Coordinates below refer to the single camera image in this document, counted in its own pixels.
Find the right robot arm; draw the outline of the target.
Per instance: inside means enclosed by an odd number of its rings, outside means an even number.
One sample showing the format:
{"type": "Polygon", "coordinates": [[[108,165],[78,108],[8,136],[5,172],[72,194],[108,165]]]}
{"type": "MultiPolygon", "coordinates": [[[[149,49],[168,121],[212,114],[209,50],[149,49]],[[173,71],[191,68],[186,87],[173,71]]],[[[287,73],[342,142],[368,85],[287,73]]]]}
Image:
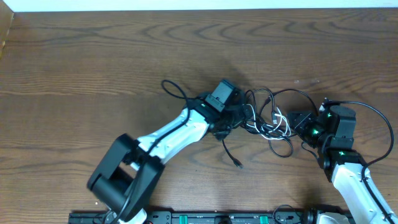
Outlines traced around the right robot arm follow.
{"type": "Polygon", "coordinates": [[[319,113],[289,112],[287,118],[304,143],[317,150],[317,162],[344,198],[356,223],[397,223],[370,175],[370,163],[353,149],[356,113],[346,101],[325,101],[319,113]]]}

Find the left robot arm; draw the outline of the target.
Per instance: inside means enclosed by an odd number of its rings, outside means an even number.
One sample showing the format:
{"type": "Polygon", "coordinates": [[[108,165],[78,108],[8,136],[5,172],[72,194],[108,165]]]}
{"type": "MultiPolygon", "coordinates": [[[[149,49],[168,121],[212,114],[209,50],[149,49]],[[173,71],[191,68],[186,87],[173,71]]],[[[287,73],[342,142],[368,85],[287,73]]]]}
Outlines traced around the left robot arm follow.
{"type": "Polygon", "coordinates": [[[208,133],[223,141],[250,117],[245,93],[229,80],[193,98],[178,91],[185,104],[174,120],[136,139],[127,133],[117,137],[88,179],[87,188],[108,207],[112,223],[144,223],[144,208],[166,163],[208,133]]]}

